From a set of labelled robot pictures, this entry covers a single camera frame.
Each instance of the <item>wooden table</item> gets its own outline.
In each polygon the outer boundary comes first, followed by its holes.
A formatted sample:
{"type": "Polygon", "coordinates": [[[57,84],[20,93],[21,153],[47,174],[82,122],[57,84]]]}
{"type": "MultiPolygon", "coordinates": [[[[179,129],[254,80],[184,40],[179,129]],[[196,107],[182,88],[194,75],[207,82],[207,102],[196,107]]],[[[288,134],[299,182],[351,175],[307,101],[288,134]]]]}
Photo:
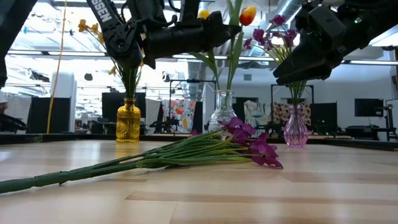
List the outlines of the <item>wooden table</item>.
{"type": "MultiPolygon", "coordinates": [[[[0,146],[0,179],[88,166],[163,145],[68,141],[0,146]]],[[[132,170],[0,196],[0,223],[398,223],[398,154],[279,146],[253,163],[132,170]]]]}

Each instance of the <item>computer monitor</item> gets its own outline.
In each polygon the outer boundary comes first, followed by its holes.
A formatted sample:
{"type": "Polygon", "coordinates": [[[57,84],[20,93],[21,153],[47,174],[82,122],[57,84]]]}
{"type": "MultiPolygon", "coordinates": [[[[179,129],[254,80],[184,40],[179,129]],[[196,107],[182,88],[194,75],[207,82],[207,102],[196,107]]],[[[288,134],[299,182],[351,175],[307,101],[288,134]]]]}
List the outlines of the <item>computer monitor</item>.
{"type": "MultiPolygon", "coordinates": [[[[124,105],[126,93],[102,93],[102,117],[109,122],[116,122],[118,109],[124,105]]],[[[141,118],[146,117],[146,94],[136,93],[137,107],[141,111],[141,118]]]]}
{"type": "Polygon", "coordinates": [[[355,116],[383,117],[383,99],[355,99],[355,116]]]}

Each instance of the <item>vase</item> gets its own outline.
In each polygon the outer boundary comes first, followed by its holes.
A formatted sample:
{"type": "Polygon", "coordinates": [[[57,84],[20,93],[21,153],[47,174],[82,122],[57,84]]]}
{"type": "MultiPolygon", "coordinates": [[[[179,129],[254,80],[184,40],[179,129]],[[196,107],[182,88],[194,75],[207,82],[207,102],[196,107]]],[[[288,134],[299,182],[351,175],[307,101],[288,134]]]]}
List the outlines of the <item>vase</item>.
{"type": "Polygon", "coordinates": [[[137,143],[141,124],[141,111],[136,107],[135,98],[125,98],[124,106],[118,109],[116,121],[116,142],[137,143]]]}
{"type": "Polygon", "coordinates": [[[285,125],[284,139],[288,147],[305,147],[308,140],[308,129],[302,118],[303,108],[300,105],[289,107],[290,118],[285,125]]]}
{"type": "MultiPolygon", "coordinates": [[[[209,122],[209,132],[219,131],[223,126],[219,121],[229,122],[236,114],[232,109],[232,90],[218,90],[216,91],[216,110],[211,115],[209,122]]],[[[222,136],[227,136],[228,133],[224,132],[222,136]]]]}

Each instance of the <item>black monitor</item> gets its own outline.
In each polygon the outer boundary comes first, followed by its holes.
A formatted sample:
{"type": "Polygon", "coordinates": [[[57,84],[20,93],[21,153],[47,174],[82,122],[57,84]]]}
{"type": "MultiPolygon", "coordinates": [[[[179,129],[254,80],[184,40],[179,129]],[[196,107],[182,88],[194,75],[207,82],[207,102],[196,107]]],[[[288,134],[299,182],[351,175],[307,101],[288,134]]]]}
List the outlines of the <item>black monitor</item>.
{"type": "Polygon", "coordinates": [[[383,117],[383,99],[355,99],[355,116],[383,117]]]}
{"type": "MultiPolygon", "coordinates": [[[[102,117],[109,122],[116,122],[118,109],[124,105],[126,93],[102,93],[102,117]]],[[[146,94],[136,93],[137,107],[141,110],[141,118],[146,116],[146,94]]]]}
{"type": "MultiPolygon", "coordinates": [[[[50,97],[33,97],[27,120],[28,134],[47,132],[50,97]]],[[[50,133],[60,134],[69,131],[70,98],[54,98],[51,112],[50,133]]]]}
{"type": "Polygon", "coordinates": [[[311,126],[319,134],[337,132],[337,103],[313,103],[311,108],[311,126]]]}

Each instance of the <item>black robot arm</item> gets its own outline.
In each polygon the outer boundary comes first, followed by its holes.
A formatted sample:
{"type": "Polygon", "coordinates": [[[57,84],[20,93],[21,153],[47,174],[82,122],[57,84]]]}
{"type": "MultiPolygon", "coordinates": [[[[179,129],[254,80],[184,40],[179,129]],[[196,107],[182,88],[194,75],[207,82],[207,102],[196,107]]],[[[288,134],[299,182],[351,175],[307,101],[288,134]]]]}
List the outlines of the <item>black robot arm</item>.
{"type": "Polygon", "coordinates": [[[278,84],[324,80],[343,57],[398,24],[398,1],[349,0],[337,12],[320,3],[302,3],[295,17],[300,44],[274,71],[278,84]]]}
{"type": "MultiPolygon", "coordinates": [[[[37,0],[0,0],[0,89],[7,80],[4,58],[37,0]]],[[[178,21],[167,22],[164,0],[127,0],[131,18],[119,16],[110,0],[87,0],[101,26],[106,50],[120,66],[136,68],[143,62],[155,68],[155,59],[185,52],[209,51],[241,31],[223,24],[220,11],[197,19],[200,0],[181,0],[178,21]]]]}

